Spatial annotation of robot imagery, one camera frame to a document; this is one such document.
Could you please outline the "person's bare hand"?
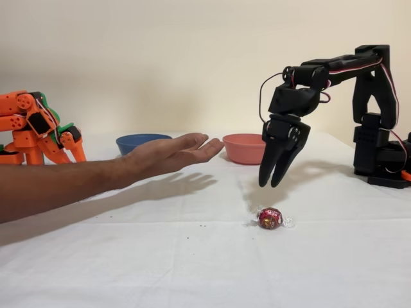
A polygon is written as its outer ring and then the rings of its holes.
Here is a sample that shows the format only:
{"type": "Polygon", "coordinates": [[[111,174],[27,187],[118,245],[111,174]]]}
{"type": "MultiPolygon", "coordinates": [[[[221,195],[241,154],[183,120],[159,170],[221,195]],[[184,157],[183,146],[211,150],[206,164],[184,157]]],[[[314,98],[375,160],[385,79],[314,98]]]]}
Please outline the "person's bare hand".
{"type": "Polygon", "coordinates": [[[124,188],[140,180],[209,162],[223,147],[220,139],[209,139],[203,133],[147,142],[119,159],[119,186],[124,188]]]}

